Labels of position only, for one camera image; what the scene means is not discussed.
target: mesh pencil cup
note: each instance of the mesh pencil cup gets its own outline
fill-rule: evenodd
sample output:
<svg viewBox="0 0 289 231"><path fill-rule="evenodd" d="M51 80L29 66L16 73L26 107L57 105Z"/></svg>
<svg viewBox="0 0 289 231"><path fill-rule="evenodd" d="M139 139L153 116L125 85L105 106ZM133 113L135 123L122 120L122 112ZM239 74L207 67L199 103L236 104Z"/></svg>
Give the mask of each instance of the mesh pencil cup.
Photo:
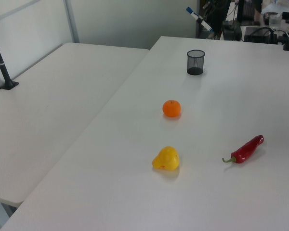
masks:
<svg viewBox="0 0 289 231"><path fill-rule="evenodd" d="M187 72L197 76L203 73L203 62L205 52L201 50L191 50L187 53Z"/></svg>

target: green stem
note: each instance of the green stem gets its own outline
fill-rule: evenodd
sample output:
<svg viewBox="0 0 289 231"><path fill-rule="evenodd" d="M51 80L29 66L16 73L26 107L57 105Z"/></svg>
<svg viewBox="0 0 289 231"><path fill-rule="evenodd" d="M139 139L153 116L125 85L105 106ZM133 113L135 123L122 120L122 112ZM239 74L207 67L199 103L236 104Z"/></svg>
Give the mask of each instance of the green stem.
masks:
<svg viewBox="0 0 289 231"><path fill-rule="evenodd" d="M225 163L229 163L229 162L235 162L235 161L236 161L236 158L233 156L233 157L231 157L230 160L225 160L224 158L222 158L222 160L223 160Z"/></svg>

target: blue marker cap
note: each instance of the blue marker cap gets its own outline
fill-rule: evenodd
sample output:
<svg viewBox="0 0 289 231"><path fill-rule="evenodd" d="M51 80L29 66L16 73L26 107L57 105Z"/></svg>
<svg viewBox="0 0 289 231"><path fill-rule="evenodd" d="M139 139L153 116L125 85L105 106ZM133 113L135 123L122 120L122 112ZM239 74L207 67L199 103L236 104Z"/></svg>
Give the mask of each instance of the blue marker cap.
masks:
<svg viewBox="0 0 289 231"><path fill-rule="evenodd" d="M190 14L193 13L193 10L192 10L190 7L187 7L187 8L186 8L186 11L189 12Z"/></svg>

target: white wall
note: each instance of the white wall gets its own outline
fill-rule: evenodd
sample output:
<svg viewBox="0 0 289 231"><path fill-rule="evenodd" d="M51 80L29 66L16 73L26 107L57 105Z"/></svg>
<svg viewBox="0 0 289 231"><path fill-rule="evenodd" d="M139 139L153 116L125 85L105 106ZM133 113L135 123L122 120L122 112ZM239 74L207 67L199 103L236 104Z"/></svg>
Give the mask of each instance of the white wall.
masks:
<svg viewBox="0 0 289 231"><path fill-rule="evenodd" d="M186 8L196 11L198 1L66 0L79 42L145 49L160 36L195 38Z"/></svg>
<svg viewBox="0 0 289 231"><path fill-rule="evenodd" d="M40 0L0 20L0 52L12 79L71 41L64 0Z"/></svg>

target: white table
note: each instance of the white table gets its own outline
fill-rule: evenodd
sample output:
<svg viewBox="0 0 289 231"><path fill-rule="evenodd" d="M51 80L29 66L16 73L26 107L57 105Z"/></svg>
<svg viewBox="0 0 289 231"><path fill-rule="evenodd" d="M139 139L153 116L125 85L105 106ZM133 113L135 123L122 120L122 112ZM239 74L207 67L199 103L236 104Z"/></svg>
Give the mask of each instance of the white table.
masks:
<svg viewBox="0 0 289 231"><path fill-rule="evenodd" d="M27 198L147 52L68 43L0 90L0 202Z"/></svg>
<svg viewBox="0 0 289 231"><path fill-rule="evenodd" d="M206 52L201 76L186 73L191 49ZM247 162L222 162L259 134ZM167 145L180 168L152 169ZM289 231L289 52L161 37L2 231L238 229Z"/></svg>

